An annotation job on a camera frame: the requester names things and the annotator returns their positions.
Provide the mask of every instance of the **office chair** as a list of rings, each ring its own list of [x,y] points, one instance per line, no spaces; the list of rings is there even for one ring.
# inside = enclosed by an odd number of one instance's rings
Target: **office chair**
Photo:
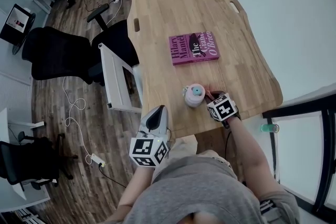
[[[22,183],[26,180],[46,181],[30,182],[35,189],[40,189],[42,185],[56,180],[58,185],[59,170],[61,170],[68,180],[73,176],[68,174],[64,162],[66,159],[76,159],[77,155],[63,157],[59,155],[60,138],[65,138],[64,134],[58,134],[55,149],[52,142],[46,138],[26,137],[23,132],[19,134],[21,141],[25,138],[34,140],[33,143],[24,145],[12,145],[0,142],[0,176],[6,178],[11,185]]]
[[[122,20],[107,28],[100,16],[107,8],[108,4],[105,4],[88,17],[88,22],[96,19],[103,29],[103,32],[93,39],[92,46],[85,37],[66,34],[52,27],[35,28],[30,31],[23,47],[22,59],[33,64],[33,78],[45,80],[75,76],[87,84],[94,81],[104,85],[98,48],[100,43],[104,43],[130,66],[137,65],[139,60],[128,38],[127,21]]]

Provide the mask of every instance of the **floor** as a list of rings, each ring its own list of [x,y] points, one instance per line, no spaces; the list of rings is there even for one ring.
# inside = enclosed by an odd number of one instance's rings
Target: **floor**
[[[92,39],[100,33],[96,21],[87,23],[90,14],[86,10],[98,7],[109,0],[76,0],[73,8],[66,10],[65,0],[54,4],[47,20],[47,26],[63,32]],[[131,0],[123,0],[120,11],[112,23],[126,19]],[[109,21],[119,8],[111,4],[109,11],[102,14]],[[134,172],[134,165],[128,157],[129,143],[140,123],[140,115],[127,112],[108,111],[105,88],[97,83],[87,85],[81,79],[69,77],[65,80],[65,89],[71,102],[84,98],[85,110],[72,109],[74,117],[82,127],[83,141],[75,122],[65,126],[70,105],[62,90],[63,78],[34,81],[33,83],[33,122],[45,121],[46,127],[35,131],[38,137],[47,136],[56,141],[58,133],[65,133],[64,155],[78,155],[78,160],[68,163],[67,168],[74,176],[66,180],[61,175],[57,188],[47,186],[51,200],[31,208],[47,223],[98,223],[111,215],[123,193],[123,187],[105,178],[96,164],[88,165],[84,144],[90,153],[95,153],[107,162],[104,172],[116,181],[126,185]],[[134,105],[140,106],[137,92],[131,95]],[[198,152],[213,149],[225,157],[227,132],[223,129],[197,134]],[[231,162],[238,178],[243,180],[240,160],[232,137],[228,140],[226,158]]]

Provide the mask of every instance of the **purple book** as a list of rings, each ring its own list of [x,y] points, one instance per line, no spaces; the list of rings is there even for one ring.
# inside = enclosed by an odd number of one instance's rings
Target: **purple book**
[[[212,32],[169,37],[173,65],[216,60],[219,52]]]

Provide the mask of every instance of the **black and white marker cube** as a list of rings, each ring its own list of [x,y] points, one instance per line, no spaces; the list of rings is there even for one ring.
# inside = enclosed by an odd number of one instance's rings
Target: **black and white marker cube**
[[[223,121],[237,113],[236,104],[228,93],[207,105],[211,116],[217,121]]]
[[[168,152],[168,147],[162,137],[132,138],[130,157],[138,166],[157,167]]]

